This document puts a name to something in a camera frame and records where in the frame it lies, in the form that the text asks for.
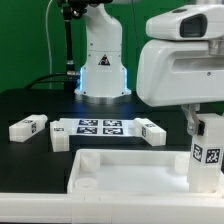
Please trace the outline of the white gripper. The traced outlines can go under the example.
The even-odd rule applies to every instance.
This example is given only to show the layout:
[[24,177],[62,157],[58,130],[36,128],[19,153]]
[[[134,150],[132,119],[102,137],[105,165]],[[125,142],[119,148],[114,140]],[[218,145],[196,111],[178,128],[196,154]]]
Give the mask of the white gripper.
[[224,101],[224,56],[211,56],[207,41],[151,40],[140,55],[136,91],[152,107],[182,105],[187,132],[202,136],[194,103]]

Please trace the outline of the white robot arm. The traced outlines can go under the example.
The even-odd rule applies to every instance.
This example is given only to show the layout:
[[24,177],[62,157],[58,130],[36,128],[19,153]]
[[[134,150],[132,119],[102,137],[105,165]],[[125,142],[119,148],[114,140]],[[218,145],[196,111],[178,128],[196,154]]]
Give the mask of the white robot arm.
[[[75,93],[91,102],[112,101],[127,93],[121,63],[121,28],[104,6],[89,7],[87,60]],[[140,53],[136,92],[151,107],[180,105],[188,133],[201,135],[196,115],[201,103],[224,101],[224,1],[196,0],[150,18],[151,38]]]

